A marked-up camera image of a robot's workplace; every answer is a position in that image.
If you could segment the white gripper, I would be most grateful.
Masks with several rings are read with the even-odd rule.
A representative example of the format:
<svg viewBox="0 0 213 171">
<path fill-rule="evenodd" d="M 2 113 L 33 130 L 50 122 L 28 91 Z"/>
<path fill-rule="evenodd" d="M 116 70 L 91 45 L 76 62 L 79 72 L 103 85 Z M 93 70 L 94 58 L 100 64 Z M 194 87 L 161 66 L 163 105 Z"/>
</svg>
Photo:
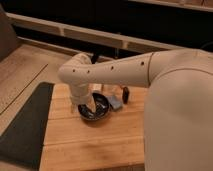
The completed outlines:
<svg viewBox="0 0 213 171">
<path fill-rule="evenodd" d="M 87 104 L 91 99 L 88 84 L 70 85 L 70 98 L 73 104 Z"/>
</svg>

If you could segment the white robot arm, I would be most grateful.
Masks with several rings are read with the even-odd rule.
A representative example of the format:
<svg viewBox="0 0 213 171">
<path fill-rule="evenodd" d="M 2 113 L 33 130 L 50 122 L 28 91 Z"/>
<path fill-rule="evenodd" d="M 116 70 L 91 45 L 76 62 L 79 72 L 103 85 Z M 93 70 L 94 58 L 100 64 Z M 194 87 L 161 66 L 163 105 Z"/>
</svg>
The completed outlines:
<svg viewBox="0 0 213 171">
<path fill-rule="evenodd" d="M 213 171 L 213 53 L 176 49 L 92 64 L 83 54 L 59 78 L 76 104 L 90 83 L 143 87 L 146 171 Z"/>
</svg>

